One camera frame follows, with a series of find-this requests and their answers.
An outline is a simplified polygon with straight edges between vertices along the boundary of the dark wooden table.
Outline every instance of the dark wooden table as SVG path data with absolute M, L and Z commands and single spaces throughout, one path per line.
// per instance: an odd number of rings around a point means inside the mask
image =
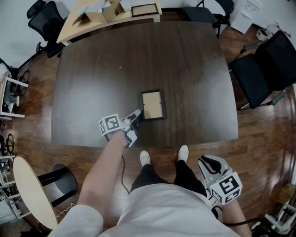
M 64 48 L 52 109 L 52 141 L 105 146 L 99 120 L 136 110 L 140 91 L 163 89 L 165 120 L 142 122 L 137 146 L 178 147 L 238 137 L 234 92 L 208 24 L 127 26 Z

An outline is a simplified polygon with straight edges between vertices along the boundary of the trigger handle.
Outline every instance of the trigger handle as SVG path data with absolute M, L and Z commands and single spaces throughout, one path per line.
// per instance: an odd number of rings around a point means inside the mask
M 201 156 L 201 158 L 210 165 L 210 167 L 216 172 L 216 174 L 221 174 L 222 165 L 220 162 L 210 159 L 206 156 Z

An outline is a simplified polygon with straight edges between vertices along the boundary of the black office chair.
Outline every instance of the black office chair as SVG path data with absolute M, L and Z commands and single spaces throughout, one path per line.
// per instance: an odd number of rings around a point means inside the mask
M 220 14 L 212 14 L 210 10 L 204 7 L 204 0 L 202 0 L 196 7 L 183 7 L 185 19 L 188 21 L 204 22 L 212 24 L 213 28 L 218 29 L 217 37 L 220 36 L 221 24 L 228 24 L 230 14 L 234 10 L 234 3 L 232 0 L 215 0 L 224 10 L 225 16 Z
M 62 43 L 57 44 L 56 41 L 65 20 L 60 16 L 56 3 L 54 1 L 46 3 L 38 0 L 27 11 L 27 18 L 30 19 L 28 26 L 36 30 L 47 41 L 46 47 L 41 47 L 41 42 L 39 42 L 36 52 L 44 50 L 47 52 L 48 58 L 59 54 L 65 45 Z
M 258 47 L 255 54 L 240 57 L 247 50 Z M 242 88 L 251 109 L 275 105 L 285 89 L 296 82 L 296 50 L 287 36 L 278 31 L 262 44 L 246 45 L 229 67 Z M 268 103 L 261 104 L 273 91 L 281 91 Z

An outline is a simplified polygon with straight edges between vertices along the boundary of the black cable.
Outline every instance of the black cable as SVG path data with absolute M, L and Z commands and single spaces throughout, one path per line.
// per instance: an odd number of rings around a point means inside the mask
M 121 184 L 124 187 L 124 189 L 128 192 L 128 194 L 130 193 L 127 189 L 127 187 L 123 184 L 123 175 L 124 175 L 124 171 L 125 171 L 125 159 L 124 156 L 121 156 L 122 160 L 123 160 L 123 168 L 122 168 L 122 175 L 121 175 Z
M 269 231 L 271 232 L 272 235 L 279 236 L 279 234 L 275 232 L 275 230 L 270 226 L 269 222 L 264 218 L 253 218 L 253 219 L 249 219 L 249 220 L 239 222 L 239 223 L 231 223 L 231 224 L 223 223 L 223 224 L 226 225 L 227 227 L 235 227 L 235 226 L 239 226 L 239 225 L 245 225 L 245 224 L 248 224 L 251 222 L 260 222 L 269 229 Z

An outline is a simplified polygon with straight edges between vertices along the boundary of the shoe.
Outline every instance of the shoe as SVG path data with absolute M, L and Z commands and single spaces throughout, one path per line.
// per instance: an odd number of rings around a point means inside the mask
M 189 156 L 188 146 L 186 146 L 186 145 L 181 146 L 181 148 L 179 150 L 178 161 L 185 161 L 185 163 L 186 163 L 188 156 Z
M 17 105 L 17 107 L 19 106 L 19 96 L 17 97 L 16 105 Z
M 142 150 L 141 153 L 140 153 L 140 162 L 141 162 L 141 165 L 144 166 L 144 165 L 150 165 L 150 155 L 147 151 L 145 150 Z
M 13 103 L 10 103 L 8 106 L 9 113 L 12 113 Z

